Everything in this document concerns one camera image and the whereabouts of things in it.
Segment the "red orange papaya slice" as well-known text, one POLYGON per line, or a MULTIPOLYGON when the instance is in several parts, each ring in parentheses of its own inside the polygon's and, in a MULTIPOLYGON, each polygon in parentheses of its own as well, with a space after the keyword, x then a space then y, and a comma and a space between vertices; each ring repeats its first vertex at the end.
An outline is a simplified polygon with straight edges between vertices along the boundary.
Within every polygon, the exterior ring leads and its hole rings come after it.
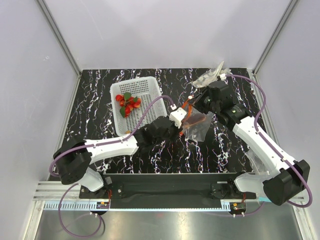
POLYGON ((184 128, 189 128, 191 126, 197 125, 199 123, 202 123, 206 120, 206 115, 205 114, 200 114, 197 113, 195 115, 192 115, 188 117, 184 122, 183 122, 183 127, 184 128))

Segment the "clear zip bag orange zipper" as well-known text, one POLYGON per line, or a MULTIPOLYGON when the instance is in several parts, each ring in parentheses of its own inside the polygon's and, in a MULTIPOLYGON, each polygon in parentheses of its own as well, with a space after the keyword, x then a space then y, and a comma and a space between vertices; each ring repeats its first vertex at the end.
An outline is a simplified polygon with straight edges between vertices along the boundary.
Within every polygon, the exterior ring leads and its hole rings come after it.
POLYGON ((192 95, 188 96, 188 99, 184 102, 184 104, 181 106, 186 112, 187 116, 182 121, 182 131, 179 133, 180 136, 184 135, 185 140, 191 140, 193 142, 204 142, 207 132, 212 124, 212 119, 214 117, 214 114, 212 112, 209 112, 208 114, 204 114, 196 110, 189 101, 193 98, 192 95), (196 125, 193 125, 191 127, 183 127, 184 121, 189 118, 190 116, 196 115, 196 114, 203 114, 206 115, 205 121, 198 123, 196 125))

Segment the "red strawberry bunch with leaves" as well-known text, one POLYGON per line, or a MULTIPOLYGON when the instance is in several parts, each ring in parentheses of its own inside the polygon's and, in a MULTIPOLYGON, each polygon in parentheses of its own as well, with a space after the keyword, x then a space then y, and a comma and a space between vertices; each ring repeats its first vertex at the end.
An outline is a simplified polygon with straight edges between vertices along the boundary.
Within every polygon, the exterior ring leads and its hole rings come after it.
POLYGON ((117 94, 115 100, 120 106, 119 112, 123 118, 127 118, 134 109, 138 109, 142 102, 139 97, 133 96, 130 92, 117 94))

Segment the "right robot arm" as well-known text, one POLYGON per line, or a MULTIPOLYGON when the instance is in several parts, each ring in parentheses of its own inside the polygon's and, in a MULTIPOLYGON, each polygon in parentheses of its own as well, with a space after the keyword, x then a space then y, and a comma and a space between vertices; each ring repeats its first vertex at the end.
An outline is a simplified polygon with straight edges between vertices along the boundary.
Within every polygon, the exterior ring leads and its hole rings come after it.
POLYGON ((200 113, 214 113, 219 123, 247 144, 267 171, 266 174, 239 174, 227 185, 230 197, 236 199, 244 192, 250 192, 281 206, 303 190, 310 192, 307 186, 310 165, 305 160, 295 160, 281 149, 244 105, 234 103, 232 89, 224 81, 206 86, 190 100, 190 104, 200 113))

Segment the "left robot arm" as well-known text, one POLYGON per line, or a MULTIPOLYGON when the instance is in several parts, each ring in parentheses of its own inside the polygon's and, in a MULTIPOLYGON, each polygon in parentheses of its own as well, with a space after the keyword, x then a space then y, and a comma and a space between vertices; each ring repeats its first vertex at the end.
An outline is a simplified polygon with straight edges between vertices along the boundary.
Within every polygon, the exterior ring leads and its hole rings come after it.
POLYGON ((53 155, 58 177, 63 185, 79 184, 95 197, 103 198, 108 186, 90 165, 117 156, 143 155, 160 142, 175 139, 181 129, 180 120, 161 116, 134 134, 102 140, 72 140, 53 155))

